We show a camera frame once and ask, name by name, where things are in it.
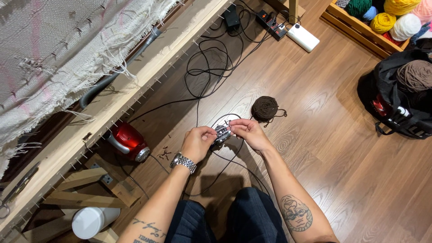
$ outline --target pink yarn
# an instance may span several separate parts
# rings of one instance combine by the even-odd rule
[[[422,25],[432,20],[432,0],[422,0],[415,9],[411,11],[416,15]]]

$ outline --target yellow yarn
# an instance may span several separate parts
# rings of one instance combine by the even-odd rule
[[[384,11],[393,15],[404,15],[413,10],[422,0],[385,0]]]
[[[393,28],[394,23],[396,23],[396,16],[388,13],[379,13],[371,21],[371,29],[378,34],[384,34]]]

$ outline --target wristwatch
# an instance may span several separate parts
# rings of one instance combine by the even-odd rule
[[[172,159],[171,164],[169,165],[169,167],[171,169],[173,169],[176,165],[186,166],[191,171],[191,174],[197,168],[197,166],[190,159],[188,159],[185,156],[183,156],[180,152],[178,152],[174,156],[174,159]]]

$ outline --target scissors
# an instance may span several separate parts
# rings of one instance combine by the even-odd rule
[[[24,177],[18,182],[18,184],[12,189],[12,191],[9,192],[9,194],[3,199],[2,204],[0,206],[0,210],[2,208],[5,208],[7,210],[7,213],[5,216],[0,217],[0,219],[4,219],[10,214],[10,208],[7,205],[8,202],[15,199],[15,197],[24,189],[24,187],[27,185],[27,183],[30,181],[30,179],[36,174],[36,172],[39,170],[39,164],[41,162],[37,162],[33,167],[24,175]]]

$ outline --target red vacuum cleaner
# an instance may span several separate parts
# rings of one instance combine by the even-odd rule
[[[150,154],[144,137],[127,122],[117,121],[103,136],[115,147],[115,152],[130,160],[142,162]]]

